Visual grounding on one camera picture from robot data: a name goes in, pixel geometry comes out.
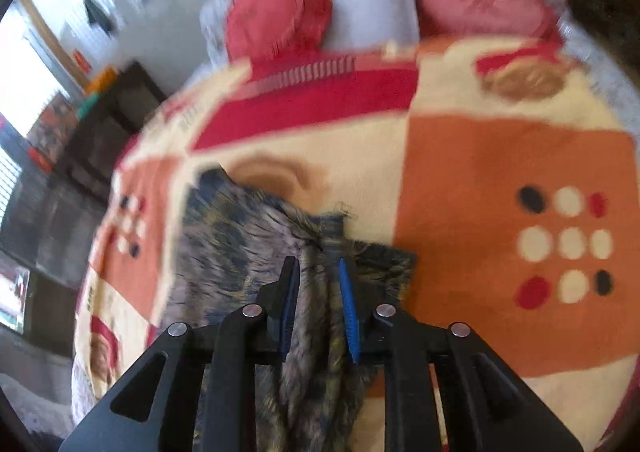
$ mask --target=white pillow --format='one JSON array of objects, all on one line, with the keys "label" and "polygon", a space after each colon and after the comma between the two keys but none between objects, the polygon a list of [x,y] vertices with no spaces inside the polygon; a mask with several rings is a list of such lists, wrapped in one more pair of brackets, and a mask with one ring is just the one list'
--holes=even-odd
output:
[{"label": "white pillow", "polygon": [[420,41],[415,0],[332,0],[334,9],[322,47],[370,48],[386,41]]}]

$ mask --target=orange blanket square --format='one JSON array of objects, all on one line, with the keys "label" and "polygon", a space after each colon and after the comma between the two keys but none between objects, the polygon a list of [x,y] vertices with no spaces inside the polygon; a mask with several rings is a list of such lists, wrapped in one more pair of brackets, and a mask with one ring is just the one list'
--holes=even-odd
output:
[{"label": "orange blanket square", "polygon": [[521,376],[638,352],[634,145],[614,131],[412,117],[394,244],[407,308],[465,321]]}]

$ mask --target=red dot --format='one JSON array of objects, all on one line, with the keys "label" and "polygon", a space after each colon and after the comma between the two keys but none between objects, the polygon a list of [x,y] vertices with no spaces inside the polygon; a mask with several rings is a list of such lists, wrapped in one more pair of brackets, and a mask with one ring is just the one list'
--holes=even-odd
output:
[{"label": "red dot", "polygon": [[606,216],[607,200],[604,195],[597,192],[589,196],[589,211],[597,218]]},{"label": "red dot", "polygon": [[545,304],[551,295],[551,285],[544,277],[531,277],[518,290],[515,302],[523,309],[535,309]]}]

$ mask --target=blanket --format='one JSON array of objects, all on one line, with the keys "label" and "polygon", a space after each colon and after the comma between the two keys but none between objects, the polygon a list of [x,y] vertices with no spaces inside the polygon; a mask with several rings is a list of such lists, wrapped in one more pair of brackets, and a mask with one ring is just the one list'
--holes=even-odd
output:
[{"label": "blanket", "polygon": [[[222,166],[414,252],[412,315],[469,323],[594,450],[638,359],[640,225],[633,142],[587,72],[554,44],[436,39],[240,61],[172,97],[119,163],[94,241],[75,338],[92,393],[155,336],[186,198]],[[383,415],[366,403],[356,450],[382,450]]]}]

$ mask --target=pillow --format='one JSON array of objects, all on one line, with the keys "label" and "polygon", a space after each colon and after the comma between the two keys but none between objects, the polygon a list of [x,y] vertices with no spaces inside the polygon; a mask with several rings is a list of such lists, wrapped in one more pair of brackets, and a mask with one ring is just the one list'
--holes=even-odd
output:
[{"label": "pillow", "polygon": [[414,0],[332,0],[334,15],[323,48],[370,48],[386,41],[420,40]]},{"label": "pillow", "polygon": [[317,49],[331,10],[331,0],[234,0],[226,16],[229,60]]},{"label": "pillow", "polygon": [[543,0],[417,0],[421,33],[557,36],[558,17]]}]

